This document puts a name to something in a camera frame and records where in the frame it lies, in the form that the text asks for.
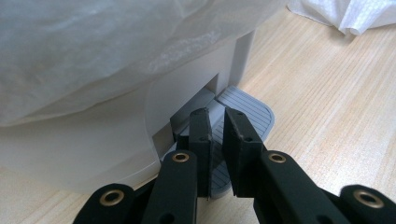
translucent plastic sheet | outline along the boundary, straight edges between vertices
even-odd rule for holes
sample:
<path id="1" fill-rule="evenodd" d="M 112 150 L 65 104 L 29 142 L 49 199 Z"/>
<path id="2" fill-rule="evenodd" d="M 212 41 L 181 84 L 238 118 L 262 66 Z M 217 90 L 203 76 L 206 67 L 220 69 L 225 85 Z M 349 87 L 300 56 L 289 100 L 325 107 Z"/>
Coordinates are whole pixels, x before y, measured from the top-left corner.
<path id="1" fill-rule="evenodd" d="M 270 17 L 277 0 L 0 2 L 0 126 L 134 90 Z"/>

gray plastic base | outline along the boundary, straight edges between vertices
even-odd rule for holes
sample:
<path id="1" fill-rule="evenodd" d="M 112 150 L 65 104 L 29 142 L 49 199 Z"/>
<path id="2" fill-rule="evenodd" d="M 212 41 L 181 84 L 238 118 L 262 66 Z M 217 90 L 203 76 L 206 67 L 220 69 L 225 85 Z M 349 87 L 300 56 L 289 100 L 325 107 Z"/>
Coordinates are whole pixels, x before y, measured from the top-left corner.
<path id="1" fill-rule="evenodd" d="M 200 95 L 207 95 L 207 90 L 197 94 L 192 101 L 197 101 Z M 207 107 L 209 109 L 209 119 L 212 126 L 212 134 L 214 140 L 213 148 L 213 171 L 212 171 L 212 198 L 217 199 L 225 195 L 231 189 L 231 180 L 228 175 L 227 166 L 222 156 L 221 144 L 224 127 L 224 110 L 225 107 L 231 107 L 244 112 L 251 124 L 255 128 L 259 137 L 264 141 L 274 126 L 275 116 L 271 108 L 250 96 L 249 94 L 237 89 L 234 86 L 228 87 L 217 99 L 204 103 L 200 107 Z M 186 114 L 186 111 L 193 111 L 196 108 L 182 108 L 178 114 Z M 175 134 L 188 135 L 189 126 L 181 128 L 175 127 L 178 130 Z M 169 150 L 175 150 L 176 144 Z"/>

white plastic bag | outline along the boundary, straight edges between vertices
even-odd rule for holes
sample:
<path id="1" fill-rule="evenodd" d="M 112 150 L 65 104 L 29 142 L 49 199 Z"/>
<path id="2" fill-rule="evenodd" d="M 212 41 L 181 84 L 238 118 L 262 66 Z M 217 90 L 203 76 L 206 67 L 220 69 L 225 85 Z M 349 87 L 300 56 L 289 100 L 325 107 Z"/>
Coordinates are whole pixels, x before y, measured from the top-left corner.
<path id="1" fill-rule="evenodd" d="M 367 29 L 396 23 L 392 0 L 290 0 L 291 12 L 326 25 L 343 34 L 362 35 Z"/>
<path id="2" fill-rule="evenodd" d="M 134 90 L 258 26 L 286 1 L 0 2 L 0 126 Z"/>

wood grain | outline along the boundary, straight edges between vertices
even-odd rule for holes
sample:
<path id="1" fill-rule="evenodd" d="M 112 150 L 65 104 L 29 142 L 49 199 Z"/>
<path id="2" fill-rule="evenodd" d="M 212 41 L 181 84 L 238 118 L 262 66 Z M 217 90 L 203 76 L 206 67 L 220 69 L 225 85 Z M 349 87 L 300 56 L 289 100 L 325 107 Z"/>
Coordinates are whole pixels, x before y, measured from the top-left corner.
<path id="1" fill-rule="evenodd" d="M 396 201 L 396 26 L 344 36 L 277 13 L 257 31 L 239 88 L 268 104 L 265 145 L 335 194 L 362 184 Z M 1 223 L 71 223 L 89 195 L 0 168 Z M 257 223 L 251 199 L 199 200 L 198 223 Z"/>

light wood surface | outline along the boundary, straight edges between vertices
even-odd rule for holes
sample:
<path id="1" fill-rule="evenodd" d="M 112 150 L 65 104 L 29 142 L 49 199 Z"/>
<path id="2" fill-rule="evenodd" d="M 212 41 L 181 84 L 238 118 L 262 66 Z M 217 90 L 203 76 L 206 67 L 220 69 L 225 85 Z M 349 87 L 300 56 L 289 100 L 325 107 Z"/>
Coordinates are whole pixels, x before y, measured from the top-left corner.
<path id="1" fill-rule="evenodd" d="M 276 115 L 265 142 L 321 187 L 362 184 L 396 201 L 396 25 L 345 37 L 281 10 L 257 31 L 239 88 Z M 71 223 L 89 195 L 0 168 L 1 223 Z M 252 200 L 198 204 L 198 223 L 257 223 Z"/>

